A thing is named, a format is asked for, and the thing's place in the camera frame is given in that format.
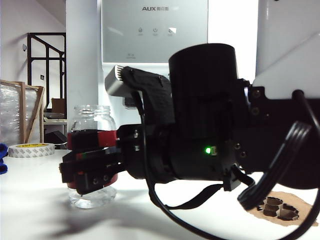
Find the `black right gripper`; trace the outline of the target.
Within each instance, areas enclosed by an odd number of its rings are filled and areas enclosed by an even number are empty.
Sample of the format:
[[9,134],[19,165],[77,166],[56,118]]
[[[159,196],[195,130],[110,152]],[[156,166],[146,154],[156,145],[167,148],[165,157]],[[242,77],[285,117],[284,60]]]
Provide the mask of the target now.
[[[122,125],[117,130],[118,146],[75,152],[62,157],[59,170],[62,182],[79,195],[86,195],[111,185],[112,178],[126,171],[136,179],[145,179],[143,127],[141,124]],[[146,150],[149,174],[154,180],[174,180],[175,174],[169,164],[166,147],[167,136],[156,125],[146,126]],[[99,147],[97,131],[74,131],[70,133],[71,149]]]

